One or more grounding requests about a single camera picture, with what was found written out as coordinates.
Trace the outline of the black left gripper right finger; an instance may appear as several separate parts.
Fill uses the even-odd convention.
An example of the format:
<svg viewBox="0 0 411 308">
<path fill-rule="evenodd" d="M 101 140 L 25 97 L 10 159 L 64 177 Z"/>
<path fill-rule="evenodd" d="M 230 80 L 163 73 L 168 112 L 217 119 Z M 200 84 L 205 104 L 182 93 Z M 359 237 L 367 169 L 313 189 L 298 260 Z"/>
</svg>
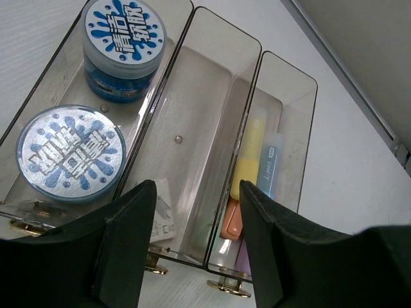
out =
<svg viewBox="0 0 411 308">
<path fill-rule="evenodd" d="M 240 183 L 258 307 L 409 307 L 410 227 L 348 235 L 318 225 Z"/>
</svg>

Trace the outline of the yellow highlighter pen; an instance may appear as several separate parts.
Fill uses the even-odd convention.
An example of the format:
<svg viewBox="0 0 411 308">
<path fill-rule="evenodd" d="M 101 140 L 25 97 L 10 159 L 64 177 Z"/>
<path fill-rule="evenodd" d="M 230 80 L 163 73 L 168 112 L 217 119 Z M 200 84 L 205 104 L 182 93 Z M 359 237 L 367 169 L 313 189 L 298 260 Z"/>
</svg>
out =
<svg viewBox="0 0 411 308">
<path fill-rule="evenodd" d="M 235 200 L 240 199 L 240 182 L 242 180 L 256 184 L 266 123 L 267 112 L 264 108 L 250 109 L 230 191 L 231 198 Z"/>
</svg>

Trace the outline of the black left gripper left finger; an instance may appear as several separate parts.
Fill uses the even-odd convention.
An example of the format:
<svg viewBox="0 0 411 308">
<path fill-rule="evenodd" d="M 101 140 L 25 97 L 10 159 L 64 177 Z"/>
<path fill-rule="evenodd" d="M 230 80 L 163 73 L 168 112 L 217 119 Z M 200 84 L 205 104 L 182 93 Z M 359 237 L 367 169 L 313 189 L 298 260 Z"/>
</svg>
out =
<svg viewBox="0 0 411 308">
<path fill-rule="evenodd" d="M 38 237 L 1 241 L 2 307 L 136 307 L 157 189 L 122 197 Z"/>
</svg>

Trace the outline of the blue highlighter pen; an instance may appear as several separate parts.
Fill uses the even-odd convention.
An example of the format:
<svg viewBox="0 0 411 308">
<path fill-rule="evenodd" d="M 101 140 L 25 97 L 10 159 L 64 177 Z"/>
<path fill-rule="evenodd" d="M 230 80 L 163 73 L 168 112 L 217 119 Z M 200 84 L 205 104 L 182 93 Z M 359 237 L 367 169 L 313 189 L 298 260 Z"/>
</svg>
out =
<svg viewBox="0 0 411 308">
<path fill-rule="evenodd" d="M 277 178 L 281 166 L 284 136 L 281 133 L 266 133 L 259 160 L 256 185 L 269 198 L 275 199 Z"/>
</svg>

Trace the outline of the blue round jar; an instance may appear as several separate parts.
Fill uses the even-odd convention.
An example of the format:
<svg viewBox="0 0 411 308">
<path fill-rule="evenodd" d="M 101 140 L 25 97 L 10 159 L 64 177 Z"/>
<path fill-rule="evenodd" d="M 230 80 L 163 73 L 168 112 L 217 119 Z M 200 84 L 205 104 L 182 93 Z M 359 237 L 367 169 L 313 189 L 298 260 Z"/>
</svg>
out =
<svg viewBox="0 0 411 308">
<path fill-rule="evenodd" d="M 161 64 L 166 37 L 161 18 L 144 1 L 88 1 L 82 46 L 91 90 L 114 103 L 141 99 Z"/>
<path fill-rule="evenodd" d="M 86 203 L 117 184 L 126 163 L 125 138 L 101 112 L 81 105 L 46 109 L 16 142 L 21 176 L 38 193 L 66 203 Z"/>
</svg>

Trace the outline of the white staples box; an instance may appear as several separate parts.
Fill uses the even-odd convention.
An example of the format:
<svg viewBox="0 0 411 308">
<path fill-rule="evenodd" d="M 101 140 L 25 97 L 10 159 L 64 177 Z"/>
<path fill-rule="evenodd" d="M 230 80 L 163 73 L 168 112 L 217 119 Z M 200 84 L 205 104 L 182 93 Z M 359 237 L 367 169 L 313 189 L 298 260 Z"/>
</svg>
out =
<svg viewBox="0 0 411 308">
<path fill-rule="evenodd" d="M 173 239 L 176 226 L 171 202 L 170 187 L 167 179 L 154 180 L 157 189 L 155 213 L 153 217 L 150 243 Z"/>
</svg>

